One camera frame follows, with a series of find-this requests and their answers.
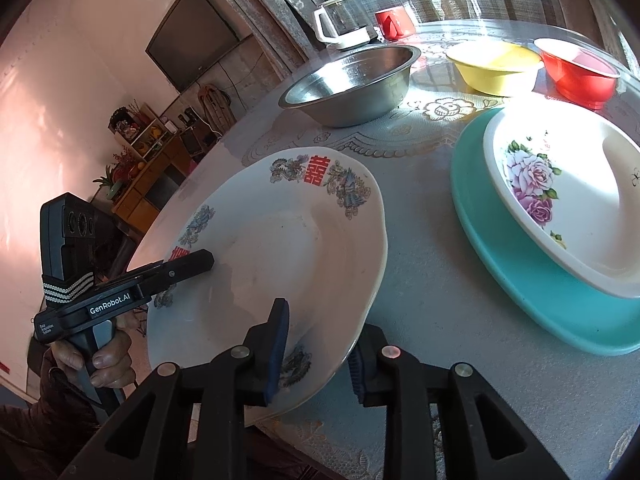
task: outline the floor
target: floor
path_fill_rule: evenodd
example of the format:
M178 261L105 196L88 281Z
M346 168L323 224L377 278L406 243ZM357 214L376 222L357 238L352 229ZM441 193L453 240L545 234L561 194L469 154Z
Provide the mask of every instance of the floor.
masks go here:
M4 386L0 386L0 406L2 405L18 406L19 408L26 408L27 403L20 397L12 394Z

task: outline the glass kettle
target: glass kettle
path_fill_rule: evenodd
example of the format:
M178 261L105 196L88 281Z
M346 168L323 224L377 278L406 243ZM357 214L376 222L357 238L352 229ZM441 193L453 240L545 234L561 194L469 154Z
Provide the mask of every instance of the glass kettle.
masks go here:
M377 37L357 0L327 0L314 11L316 38L339 50L369 43Z

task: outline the flat screen tv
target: flat screen tv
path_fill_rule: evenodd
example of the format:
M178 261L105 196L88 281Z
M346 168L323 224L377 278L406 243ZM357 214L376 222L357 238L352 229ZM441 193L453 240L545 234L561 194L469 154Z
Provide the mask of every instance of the flat screen tv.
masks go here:
M146 53L178 92L184 92L238 37L208 0L176 0Z

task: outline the lace tablecloth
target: lace tablecloth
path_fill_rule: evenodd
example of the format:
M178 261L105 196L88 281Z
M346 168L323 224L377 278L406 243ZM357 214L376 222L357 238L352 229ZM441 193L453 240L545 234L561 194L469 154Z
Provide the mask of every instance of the lace tablecloth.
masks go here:
M479 36L529 46L540 37L589 43L577 33L533 23L425 25L404 40L424 55L412 68L402 105L378 120L343 129L278 108L292 80L323 63L312 60L206 156L160 213L132 266L164 257L197 206L243 167L286 148L347 150L375 175L385 200L388 263L367 322L423 362L446 368L457 361L473 364L569 476L601 479L638 425L638 353L593 356L535 325L484 268L452 204L452 146L471 118L504 101L473 92L444 56L447 47ZM601 113L638 142L638 83L609 59L624 74L618 94ZM544 70L536 92L561 99ZM385 412L358 405L346 365L311 400L260 426L348 480L382 478ZM434 431L439 431L437 419ZM442 475L442 461L438 468Z

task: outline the red bowl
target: red bowl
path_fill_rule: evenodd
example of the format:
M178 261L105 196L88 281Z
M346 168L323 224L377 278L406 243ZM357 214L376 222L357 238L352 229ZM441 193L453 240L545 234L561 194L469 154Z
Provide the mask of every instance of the red bowl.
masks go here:
M616 92L620 72L584 47L541 38L534 42L556 88L564 97L591 110L600 110Z

